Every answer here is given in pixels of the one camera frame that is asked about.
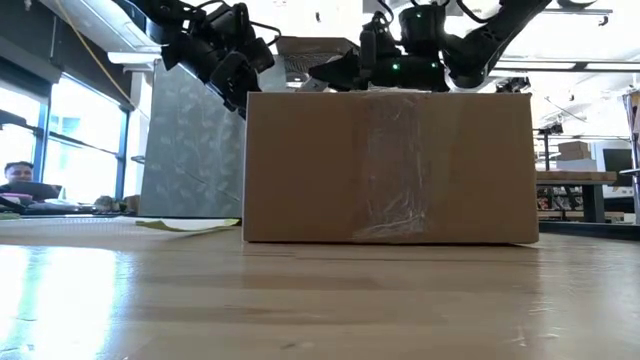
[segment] metal panel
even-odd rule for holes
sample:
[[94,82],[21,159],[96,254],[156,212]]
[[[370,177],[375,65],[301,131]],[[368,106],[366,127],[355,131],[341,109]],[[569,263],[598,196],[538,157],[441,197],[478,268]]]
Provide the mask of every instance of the metal panel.
[[[260,76],[285,91],[284,64]],[[141,216],[240,217],[245,123],[182,68],[156,66]]]

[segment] monitor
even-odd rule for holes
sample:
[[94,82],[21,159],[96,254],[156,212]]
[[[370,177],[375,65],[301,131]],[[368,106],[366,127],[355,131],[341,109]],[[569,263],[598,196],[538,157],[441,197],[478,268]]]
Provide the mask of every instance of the monitor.
[[611,186],[631,187],[633,177],[620,175],[620,171],[633,168],[633,160],[630,149],[603,149],[604,166],[606,171],[614,171],[618,174],[618,179]]

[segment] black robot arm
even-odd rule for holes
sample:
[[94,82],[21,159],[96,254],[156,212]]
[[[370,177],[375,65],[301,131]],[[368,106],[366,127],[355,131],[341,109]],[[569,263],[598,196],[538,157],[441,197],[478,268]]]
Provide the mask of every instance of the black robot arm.
[[[251,22],[244,3],[229,6],[214,0],[193,6],[179,0],[113,1],[162,45],[167,70],[180,64],[218,94],[229,111],[246,116],[248,92],[260,91],[258,74],[274,64],[271,44],[257,38],[253,26],[279,34],[277,29]],[[215,11],[204,11],[213,3],[220,3]]]
[[471,89],[482,85],[511,41],[551,1],[501,0],[500,11],[463,39],[447,35],[442,54],[453,83]]
[[[511,41],[552,0],[500,0],[500,11],[488,19],[471,13],[463,0],[455,1],[483,23],[466,37],[444,31],[445,7],[450,0],[428,5],[412,1],[414,6],[399,16],[399,41],[389,32],[390,21],[376,12],[363,26],[359,52],[351,51],[341,59],[312,67],[309,75],[338,91],[366,90],[373,84],[446,92],[450,90],[445,81],[448,70],[457,87],[475,88],[482,85]],[[391,12],[384,1],[378,2]]]

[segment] desk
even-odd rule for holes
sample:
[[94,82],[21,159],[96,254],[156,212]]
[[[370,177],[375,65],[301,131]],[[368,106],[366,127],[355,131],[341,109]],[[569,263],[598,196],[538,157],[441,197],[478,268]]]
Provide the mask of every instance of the desk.
[[0,245],[0,358],[640,353],[639,243],[543,235],[531,247],[357,247],[243,244],[240,231],[117,235],[0,235],[10,244]]
[[538,171],[538,186],[581,186],[586,222],[604,223],[604,196],[602,185],[617,180],[615,172]]

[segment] glass window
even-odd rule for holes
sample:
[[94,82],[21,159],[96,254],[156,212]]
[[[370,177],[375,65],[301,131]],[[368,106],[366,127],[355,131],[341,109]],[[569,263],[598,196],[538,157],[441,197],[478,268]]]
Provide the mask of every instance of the glass window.
[[40,102],[7,89],[4,83],[0,83],[0,109],[23,117],[28,125],[38,126]]
[[112,154],[49,138],[44,182],[63,186],[68,200],[93,203],[115,196],[117,169]]
[[33,162],[35,143],[36,138],[32,131],[19,126],[3,125],[0,130],[0,166],[2,169],[9,162]]
[[123,117],[118,104],[72,79],[53,85],[49,131],[117,152]]

